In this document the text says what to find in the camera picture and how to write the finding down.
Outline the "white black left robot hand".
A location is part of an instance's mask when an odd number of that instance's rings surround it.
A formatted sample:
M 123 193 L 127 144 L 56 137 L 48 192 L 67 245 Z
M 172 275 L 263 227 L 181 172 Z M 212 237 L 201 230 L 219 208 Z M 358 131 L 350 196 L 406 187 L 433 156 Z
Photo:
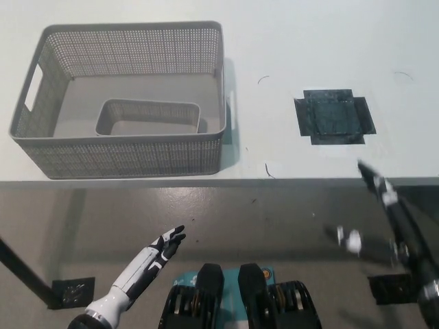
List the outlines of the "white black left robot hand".
M 173 228 L 144 247 L 113 282 L 111 288 L 119 289 L 133 303 L 176 253 L 186 237 L 182 232 L 184 228 Z

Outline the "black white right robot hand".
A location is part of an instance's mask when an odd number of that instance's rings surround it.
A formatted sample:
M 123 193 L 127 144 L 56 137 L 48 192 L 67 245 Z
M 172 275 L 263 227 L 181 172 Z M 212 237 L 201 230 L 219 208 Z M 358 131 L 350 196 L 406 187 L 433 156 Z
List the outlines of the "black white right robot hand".
M 367 189 L 377 198 L 394 238 L 382 240 L 342 225 L 324 226 L 324 233 L 338 247 L 358 258 L 383 265 L 401 264 L 414 278 L 420 299 L 438 298 L 438 264 L 414 216 L 394 185 L 370 165 L 357 162 Z

